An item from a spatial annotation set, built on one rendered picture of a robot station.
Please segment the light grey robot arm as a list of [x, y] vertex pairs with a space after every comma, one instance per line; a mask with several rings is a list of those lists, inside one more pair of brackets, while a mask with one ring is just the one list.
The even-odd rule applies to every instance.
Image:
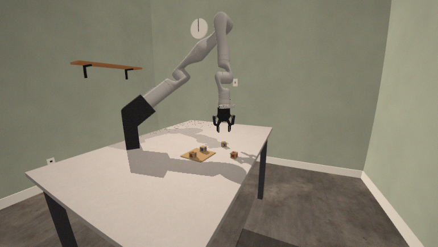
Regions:
[[232, 30], [233, 22], [224, 12], [219, 12], [214, 17], [214, 32], [210, 36], [200, 40], [187, 55], [187, 57], [176, 67], [172, 76], [176, 81], [165, 79], [157, 87], [153, 87], [143, 95], [143, 98], [155, 107], [179, 86], [185, 84], [190, 75], [184, 69], [187, 65], [202, 61], [208, 53], [217, 45], [218, 66], [226, 70], [218, 71], [215, 74], [215, 81], [218, 89], [218, 108], [235, 108], [230, 104], [230, 89], [222, 87], [221, 84], [231, 84], [233, 74], [230, 67], [230, 53], [226, 35]]

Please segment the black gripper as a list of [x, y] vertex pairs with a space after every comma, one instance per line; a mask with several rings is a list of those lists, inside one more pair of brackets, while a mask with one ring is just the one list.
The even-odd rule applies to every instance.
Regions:
[[[217, 126], [217, 132], [220, 132], [220, 123], [221, 122], [226, 122], [228, 123], [228, 132], [231, 131], [231, 126], [234, 125], [234, 120], [235, 120], [235, 115], [230, 115], [230, 108], [229, 109], [219, 109], [218, 108], [218, 113], [216, 116], [212, 116], [213, 117], [213, 124], [214, 126]], [[232, 118], [232, 121], [230, 123], [229, 118]], [[216, 123], [216, 118], [218, 118], [218, 122]]]

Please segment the tan flat mat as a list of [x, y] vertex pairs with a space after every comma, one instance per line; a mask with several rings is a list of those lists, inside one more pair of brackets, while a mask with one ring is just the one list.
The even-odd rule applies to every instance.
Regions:
[[[191, 151], [196, 151], [197, 152], [197, 157], [196, 158], [192, 159], [192, 158], [189, 157], [189, 152], [191, 152]], [[212, 152], [212, 151], [208, 151], [208, 150], [206, 152], [200, 152], [200, 149], [198, 149], [198, 148], [195, 148], [195, 149], [193, 149], [191, 151], [181, 155], [181, 157], [187, 158], [187, 159], [190, 159], [190, 160], [194, 160], [194, 161], [197, 161], [197, 162], [203, 162], [204, 160], [206, 160], [207, 158], [211, 157], [213, 154], [216, 153], [216, 152]]]

